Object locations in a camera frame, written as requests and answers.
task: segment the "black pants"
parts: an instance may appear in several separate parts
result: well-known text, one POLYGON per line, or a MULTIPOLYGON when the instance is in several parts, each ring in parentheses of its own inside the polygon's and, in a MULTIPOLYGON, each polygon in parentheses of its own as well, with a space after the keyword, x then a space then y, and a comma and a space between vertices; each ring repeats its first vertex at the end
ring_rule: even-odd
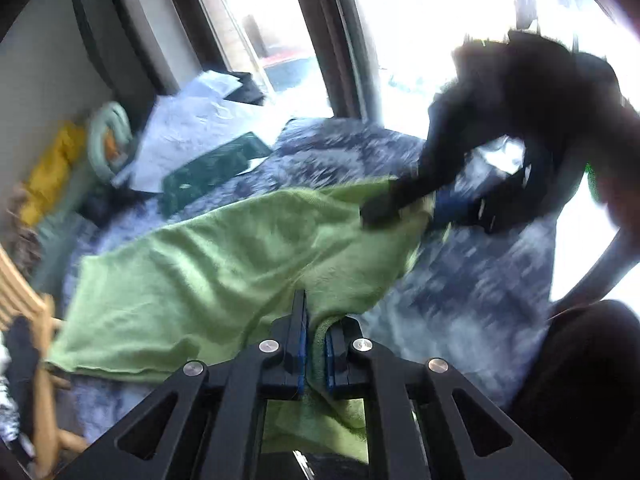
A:
POLYGON ((640 322, 615 301, 557 316, 509 416, 574 480, 640 478, 640 322))

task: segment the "gray patterned blanket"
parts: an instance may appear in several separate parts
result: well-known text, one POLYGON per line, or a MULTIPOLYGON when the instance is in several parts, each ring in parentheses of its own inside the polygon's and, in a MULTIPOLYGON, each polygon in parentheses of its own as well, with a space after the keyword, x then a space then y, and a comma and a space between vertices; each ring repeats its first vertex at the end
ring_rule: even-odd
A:
MULTIPOLYGON (((397 175, 416 164, 422 141, 359 121, 293 120, 273 155, 171 217, 179 222, 279 188, 322 187, 397 175)), ((468 195, 496 170, 476 155, 452 192, 468 195)), ((87 254, 111 251, 166 224, 158 200, 140 203, 98 230, 87 223, 71 258, 64 289, 68 304, 87 254)), ((440 356, 466 374, 498 405, 513 398, 546 330, 556 218, 520 232, 488 237, 480 229, 425 233, 415 268, 369 312, 364 333, 403 358, 440 356)), ((79 421, 93 442, 151 386, 76 376, 79 421)))

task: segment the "yellow cloth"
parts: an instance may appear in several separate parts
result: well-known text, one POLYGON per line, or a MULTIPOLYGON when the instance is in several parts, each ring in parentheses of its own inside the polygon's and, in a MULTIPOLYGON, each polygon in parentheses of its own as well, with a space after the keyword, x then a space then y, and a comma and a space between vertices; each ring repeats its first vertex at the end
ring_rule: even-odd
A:
POLYGON ((25 184, 28 198, 20 209, 20 220, 34 227, 53 209, 69 180, 71 167, 84 151, 84 128, 65 122, 53 144, 42 155, 25 184))

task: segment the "silver bolt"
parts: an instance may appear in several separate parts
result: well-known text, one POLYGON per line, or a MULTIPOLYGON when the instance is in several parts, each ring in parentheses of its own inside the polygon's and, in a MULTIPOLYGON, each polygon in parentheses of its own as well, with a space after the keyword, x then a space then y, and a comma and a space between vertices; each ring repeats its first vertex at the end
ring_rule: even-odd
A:
POLYGON ((204 366, 202 366, 202 363, 200 361, 189 361, 184 365, 182 371, 189 377, 195 377, 196 375, 200 375, 204 371, 204 366))
POLYGON ((444 359, 432 359, 429 361, 429 370, 437 374, 443 374, 449 370, 449 365, 444 359))
POLYGON ((356 341, 353 342, 353 347, 358 352, 368 352, 373 348, 373 343, 368 339, 361 337, 360 339, 356 339, 356 341))
POLYGON ((258 345, 258 348, 260 349, 261 352, 264 352, 265 354, 271 354, 273 352, 277 352, 278 348, 280 348, 280 345, 278 344, 277 341, 274 341, 273 339, 265 339, 263 342, 261 342, 258 345))

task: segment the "triangular cutout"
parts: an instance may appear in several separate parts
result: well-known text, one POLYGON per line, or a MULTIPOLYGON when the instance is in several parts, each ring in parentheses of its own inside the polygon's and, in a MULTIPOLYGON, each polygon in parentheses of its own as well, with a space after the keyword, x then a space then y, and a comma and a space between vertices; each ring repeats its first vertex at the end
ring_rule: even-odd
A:
POLYGON ((511 435, 478 406, 465 390, 453 390, 452 395, 476 455, 489 456, 513 443, 511 435))
POLYGON ((170 394, 151 408, 132 428, 117 441, 119 449, 131 453, 142 460, 151 460, 156 454, 164 428, 171 418, 177 394, 170 394))

